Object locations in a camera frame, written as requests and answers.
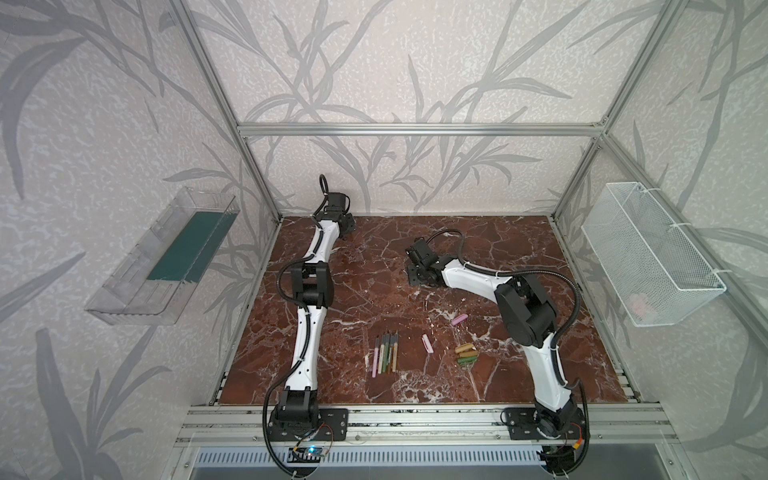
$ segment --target pink marker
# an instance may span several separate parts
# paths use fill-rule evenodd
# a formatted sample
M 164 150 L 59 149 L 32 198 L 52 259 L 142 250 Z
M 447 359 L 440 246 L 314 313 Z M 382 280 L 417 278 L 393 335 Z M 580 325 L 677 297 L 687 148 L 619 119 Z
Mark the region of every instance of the pink marker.
M 467 315 L 466 313 L 464 313 L 464 314 L 462 314 L 462 315 L 459 315 L 459 316 L 457 316 L 456 318 L 454 318 L 453 320 L 451 320 L 451 325 L 452 325 L 452 326 L 457 326 L 458 324 L 460 324 L 461 322 L 463 322 L 464 320 L 466 320 L 468 316 L 469 316 L 469 315 Z
M 425 333 L 422 335 L 422 342 L 424 342 L 424 348 L 427 349 L 427 353 L 434 353 L 435 350 L 432 349 L 432 344 L 429 342 L 429 339 L 427 338 L 427 334 Z

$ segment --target leaf pattern wallpaper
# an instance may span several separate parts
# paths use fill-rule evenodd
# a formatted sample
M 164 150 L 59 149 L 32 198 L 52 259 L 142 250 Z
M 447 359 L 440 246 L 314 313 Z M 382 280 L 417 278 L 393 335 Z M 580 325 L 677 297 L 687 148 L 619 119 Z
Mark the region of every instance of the leaf pattern wallpaper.
M 692 3 L 612 133 L 768 314 L 768 2 Z
M 240 122 L 443 123 L 599 121 L 662 5 L 189 3 Z M 546 214 L 588 138 L 250 142 L 287 213 L 324 173 L 356 213 Z
M 164 2 L 0 2 L 0 478 L 158 478 L 275 230 Z M 241 212 L 175 326 L 84 311 L 182 186 Z
M 689 2 L 611 134 L 764 306 L 768 2 Z M 703 480 L 768 470 L 768 353 L 722 300 L 683 322 L 634 327 L 581 225 L 609 181 L 598 155 L 558 221 L 626 367 L 660 400 Z

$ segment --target green mat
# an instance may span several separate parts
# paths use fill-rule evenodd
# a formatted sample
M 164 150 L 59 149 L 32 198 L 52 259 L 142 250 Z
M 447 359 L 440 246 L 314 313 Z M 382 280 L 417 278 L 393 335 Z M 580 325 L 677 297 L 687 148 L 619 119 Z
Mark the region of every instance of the green mat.
M 165 250 L 147 280 L 200 282 L 237 213 L 196 212 Z

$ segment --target bracket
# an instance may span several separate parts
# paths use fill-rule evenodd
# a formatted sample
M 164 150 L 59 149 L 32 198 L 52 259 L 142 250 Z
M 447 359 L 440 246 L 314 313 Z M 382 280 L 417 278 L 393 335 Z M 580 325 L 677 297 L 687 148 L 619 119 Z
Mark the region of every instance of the bracket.
M 275 422 L 275 412 L 272 411 L 270 416 L 270 423 L 266 428 L 266 433 L 270 438 L 270 442 L 295 442 L 296 436 L 288 432 L 285 429 L 280 428 L 278 422 Z M 346 440 L 346 430 L 349 423 L 349 410 L 348 409 L 320 409 L 318 415 L 318 425 L 325 423 L 333 431 L 333 434 L 329 432 L 327 428 L 319 430 L 314 437 L 315 440 L 333 440 L 334 442 L 341 442 Z
M 502 413 L 502 422 L 507 425 L 510 440 L 551 440 L 543 436 L 536 429 L 536 408 L 535 407 L 514 407 L 505 409 Z M 584 413 L 581 409 L 576 409 L 573 423 L 581 425 L 584 428 Z M 578 439 L 578 429 L 570 425 L 565 433 L 569 439 Z

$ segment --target vent grate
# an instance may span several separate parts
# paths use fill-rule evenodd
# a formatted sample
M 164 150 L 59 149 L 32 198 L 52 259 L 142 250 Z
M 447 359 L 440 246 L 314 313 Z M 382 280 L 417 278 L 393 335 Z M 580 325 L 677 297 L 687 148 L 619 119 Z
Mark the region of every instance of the vent grate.
M 283 463 L 288 448 L 278 448 Z M 543 465 L 535 445 L 334 446 L 321 463 L 334 467 Z M 270 467 L 265 447 L 204 447 L 195 467 Z

